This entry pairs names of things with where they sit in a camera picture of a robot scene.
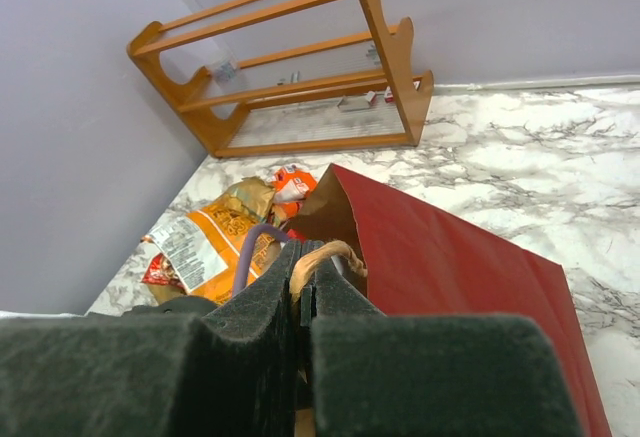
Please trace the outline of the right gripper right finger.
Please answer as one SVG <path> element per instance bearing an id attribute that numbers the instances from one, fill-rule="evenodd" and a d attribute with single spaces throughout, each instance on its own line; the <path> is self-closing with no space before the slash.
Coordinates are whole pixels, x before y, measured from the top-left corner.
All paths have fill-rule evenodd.
<path id="1" fill-rule="evenodd" d="M 321 275 L 351 247 L 332 241 L 298 263 L 313 285 L 310 328 L 314 430 L 319 436 L 579 436 L 578 414 L 551 341 L 513 314 L 388 317 L 374 306 L 340 312 L 361 296 Z"/>

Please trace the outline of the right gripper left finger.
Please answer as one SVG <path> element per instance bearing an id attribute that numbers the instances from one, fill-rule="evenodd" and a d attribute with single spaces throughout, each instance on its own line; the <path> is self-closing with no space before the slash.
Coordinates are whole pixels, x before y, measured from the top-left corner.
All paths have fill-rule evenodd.
<path id="1" fill-rule="evenodd" d="M 5 436 L 290 436 L 296 351 L 288 243 L 206 316 L 5 319 Z"/>

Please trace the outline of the red brown paper bag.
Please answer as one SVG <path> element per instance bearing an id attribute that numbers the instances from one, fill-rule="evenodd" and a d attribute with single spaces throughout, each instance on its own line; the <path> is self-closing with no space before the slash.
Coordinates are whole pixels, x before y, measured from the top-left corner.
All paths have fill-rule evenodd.
<path id="1" fill-rule="evenodd" d="M 563 268 L 429 203 L 336 164 L 289 226 L 341 240 L 368 269 L 369 300 L 388 315 L 504 312 L 553 342 L 589 436 L 611 433 Z"/>

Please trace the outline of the red pretzel snack bag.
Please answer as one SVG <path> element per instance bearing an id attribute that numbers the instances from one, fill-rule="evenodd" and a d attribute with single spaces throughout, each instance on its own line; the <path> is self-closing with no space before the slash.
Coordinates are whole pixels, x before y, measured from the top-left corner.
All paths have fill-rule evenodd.
<path id="1" fill-rule="evenodd" d="M 161 253 L 151 259 L 142 282 L 150 285 L 173 286 L 181 290 L 184 289 L 173 266 Z"/>

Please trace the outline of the yellow Werther's candy bag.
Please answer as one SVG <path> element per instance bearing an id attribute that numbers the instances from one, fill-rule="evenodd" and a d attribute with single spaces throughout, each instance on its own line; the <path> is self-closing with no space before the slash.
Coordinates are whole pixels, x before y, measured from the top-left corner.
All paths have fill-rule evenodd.
<path id="1" fill-rule="evenodd" d="M 210 204 L 153 227 L 142 241 L 169 260 L 184 289 L 169 287 L 222 305 L 232 297 L 244 241 L 258 224 L 242 213 Z"/>

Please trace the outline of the gold teal chips bag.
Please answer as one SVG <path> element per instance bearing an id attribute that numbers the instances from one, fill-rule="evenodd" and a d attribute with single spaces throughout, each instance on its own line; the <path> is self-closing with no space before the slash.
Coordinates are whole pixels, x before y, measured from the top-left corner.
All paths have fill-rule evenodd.
<path id="1" fill-rule="evenodd" d="M 276 190 L 271 183 L 259 177 L 248 177 L 229 186 L 214 203 L 242 213 L 257 223 L 265 223 L 275 193 Z"/>

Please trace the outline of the orange white snack packet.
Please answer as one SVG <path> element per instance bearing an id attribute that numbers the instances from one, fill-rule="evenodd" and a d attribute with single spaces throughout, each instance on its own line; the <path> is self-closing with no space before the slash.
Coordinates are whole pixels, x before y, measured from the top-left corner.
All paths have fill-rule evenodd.
<path id="1" fill-rule="evenodd" d="M 276 204 L 303 201 L 317 186 L 317 180 L 309 172 L 294 164 L 279 168 L 270 183 L 275 189 Z"/>

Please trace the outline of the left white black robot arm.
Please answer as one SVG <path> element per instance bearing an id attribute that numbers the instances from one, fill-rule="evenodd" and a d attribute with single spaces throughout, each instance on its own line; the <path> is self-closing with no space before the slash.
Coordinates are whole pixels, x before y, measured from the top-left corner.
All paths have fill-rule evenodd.
<path id="1" fill-rule="evenodd" d="M 170 299 L 156 306 L 138 305 L 122 314 L 122 317 L 148 315 L 148 314 L 197 314 L 205 316 L 218 308 L 218 305 L 198 296 L 182 296 Z"/>

